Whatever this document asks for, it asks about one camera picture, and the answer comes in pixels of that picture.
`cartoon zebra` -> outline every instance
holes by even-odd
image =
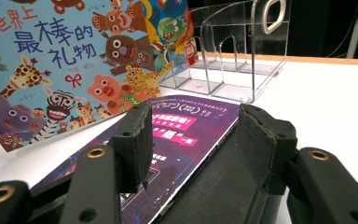
[[[43,91],[48,95],[47,116],[48,122],[31,140],[30,144],[50,138],[60,120],[66,119],[71,115],[71,109],[76,103],[86,101],[84,97],[75,97],[71,92],[52,91],[47,85],[43,85]]]

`children's book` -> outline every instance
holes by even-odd
[[[160,96],[158,78],[188,64],[182,46],[194,38],[186,11],[186,0],[0,0],[3,148]],[[177,54],[168,55],[172,46]]]
[[[155,143],[149,183],[147,190],[120,195],[122,223],[153,223],[162,218],[230,134],[239,114],[238,105],[194,96],[172,95],[149,101]],[[32,190],[71,174],[79,154],[87,147],[106,144],[116,127],[102,132]]]

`white surface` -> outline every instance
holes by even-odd
[[[165,88],[162,92],[195,95]],[[358,65],[286,63],[254,105],[275,119],[291,121],[298,148],[332,152],[358,181]],[[33,186],[116,120],[10,153],[0,147],[0,181],[19,179]],[[277,223],[290,223],[284,199]]]

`acrylic display rack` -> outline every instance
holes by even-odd
[[[290,6],[254,0],[191,9],[199,60],[160,85],[251,104],[284,65]]]

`dark book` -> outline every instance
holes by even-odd
[[[238,105],[187,95],[149,101],[155,143],[149,184],[147,190],[120,195],[122,223],[158,221],[224,142],[239,113]],[[79,154],[87,147],[106,144],[118,124],[78,150],[32,190],[71,174]]]

